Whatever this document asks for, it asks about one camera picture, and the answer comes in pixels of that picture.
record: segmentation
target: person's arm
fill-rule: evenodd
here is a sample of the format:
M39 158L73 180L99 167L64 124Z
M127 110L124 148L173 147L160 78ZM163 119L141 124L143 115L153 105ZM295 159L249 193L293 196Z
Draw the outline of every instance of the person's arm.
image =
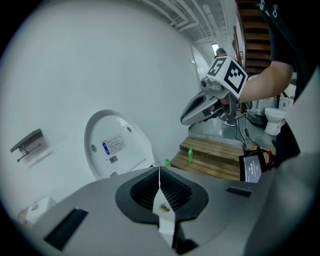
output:
M279 95L288 87L293 71L290 64L272 61L261 74L246 82L240 102L252 102Z

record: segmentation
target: green bottle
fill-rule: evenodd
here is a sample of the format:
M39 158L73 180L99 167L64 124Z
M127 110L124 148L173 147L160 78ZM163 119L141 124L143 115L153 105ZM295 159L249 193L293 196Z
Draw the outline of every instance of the green bottle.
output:
M171 163L169 159L165 160L165 167L171 167Z
M192 152L192 148L190 147L189 152L188 152L188 157L189 157L189 163L192 162L192 159L194 157L194 153Z

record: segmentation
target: wooden stairs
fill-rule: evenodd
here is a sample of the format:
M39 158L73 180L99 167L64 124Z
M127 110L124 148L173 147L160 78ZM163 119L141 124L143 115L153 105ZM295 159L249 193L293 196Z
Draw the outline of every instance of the wooden stairs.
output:
M236 0L238 19L244 35L244 68L248 76L260 74L270 65L268 25L260 11L260 0Z
M192 148L193 160L188 162L188 151ZM275 153L274 148L265 148ZM187 137L180 144L180 151L171 160L171 166L193 174L209 175L224 180L240 180L239 156L244 154L243 148L222 142Z

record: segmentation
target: person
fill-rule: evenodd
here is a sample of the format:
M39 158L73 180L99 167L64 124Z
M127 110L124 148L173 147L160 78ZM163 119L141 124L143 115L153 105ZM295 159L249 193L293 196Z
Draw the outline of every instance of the person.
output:
M217 57L223 57L223 56L227 56L227 53L226 53L226 51L225 51L223 48L218 48L218 49L216 49L216 51L215 51L215 55L216 55Z
M288 87L294 71L297 73L294 97L296 101L319 64L317 38L312 38L315 37L314 27L318 25L318 22L312 19L316 19L318 14L307 4L276 0L261 0L260 10L268 25L271 63L255 79L246 82L240 102L251 102L281 94ZM300 153L287 123L281 127L276 137L275 149L277 166Z

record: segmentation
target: screen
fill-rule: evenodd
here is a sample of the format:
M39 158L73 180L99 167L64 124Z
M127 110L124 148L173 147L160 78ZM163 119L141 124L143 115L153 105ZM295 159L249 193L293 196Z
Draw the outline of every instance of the screen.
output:
M257 183L261 176L261 166L257 155L250 155L243 158L245 170L245 182Z

